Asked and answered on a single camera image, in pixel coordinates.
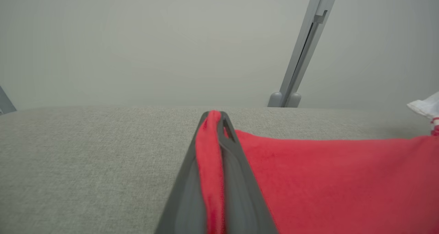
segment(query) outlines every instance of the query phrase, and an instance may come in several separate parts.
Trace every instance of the gray upholstery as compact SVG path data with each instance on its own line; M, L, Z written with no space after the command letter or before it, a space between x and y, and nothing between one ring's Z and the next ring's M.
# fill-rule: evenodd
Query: gray upholstery
M0 233L153 233L200 116L211 108L70 107L0 116ZM428 134L406 115L260 108L235 129L282 139Z

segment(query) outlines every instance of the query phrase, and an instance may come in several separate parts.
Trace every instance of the white wall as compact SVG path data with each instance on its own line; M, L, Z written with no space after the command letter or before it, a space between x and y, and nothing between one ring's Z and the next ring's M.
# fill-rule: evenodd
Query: white wall
M439 91L438 0L335 0L299 107L406 109Z
M17 109L266 106L309 0L0 0Z

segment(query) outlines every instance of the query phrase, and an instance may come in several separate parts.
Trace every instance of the white fabric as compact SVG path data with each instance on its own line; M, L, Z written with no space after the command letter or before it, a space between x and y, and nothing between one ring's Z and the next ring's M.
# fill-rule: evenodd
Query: white fabric
M432 120L439 117L439 92L431 95L423 101L413 101L407 106L414 112Z

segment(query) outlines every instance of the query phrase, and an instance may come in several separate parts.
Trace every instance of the red cloth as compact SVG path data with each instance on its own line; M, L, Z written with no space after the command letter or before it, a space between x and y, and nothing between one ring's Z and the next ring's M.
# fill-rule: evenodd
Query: red cloth
M439 118L433 118L431 121L431 135L439 136Z
M236 133L280 234L439 233L439 137L316 141ZM207 219L224 221L216 129L200 130L196 142L197 159L213 156L199 160L200 169L213 172L200 173ZM210 190L214 201L207 201L212 184L221 190Z
M211 111L195 138L195 155L207 214L208 234L225 233L223 160L216 127L221 113Z

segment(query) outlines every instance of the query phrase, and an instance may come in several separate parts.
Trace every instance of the gray metal bar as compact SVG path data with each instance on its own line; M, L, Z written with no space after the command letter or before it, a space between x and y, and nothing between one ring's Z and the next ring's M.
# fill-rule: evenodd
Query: gray metal bar
M288 98L298 89L334 2L335 0L309 0L284 80L279 92L271 95L269 107L298 106L298 103L287 105Z
M305 42L308 37L309 30L311 29L312 23L314 22L314 16L316 15L319 3L320 0L309 0L308 7L306 8L306 13L303 18L303 23L296 40L296 44L293 49L293 53L291 55L290 62L287 67L287 71L285 72L284 80L282 81L282 85L279 90L279 92L282 93L282 100L281 100L282 103L284 103L284 99L286 99L288 96L288 92L287 92L288 86L290 85L291 78L294 74L300 55L303 51L303 47L305 46Z
M6 114L9 112L15 112L17 109L15 109L12 102L9 100L8 96L5 94L3 89L0 87L0 115Z

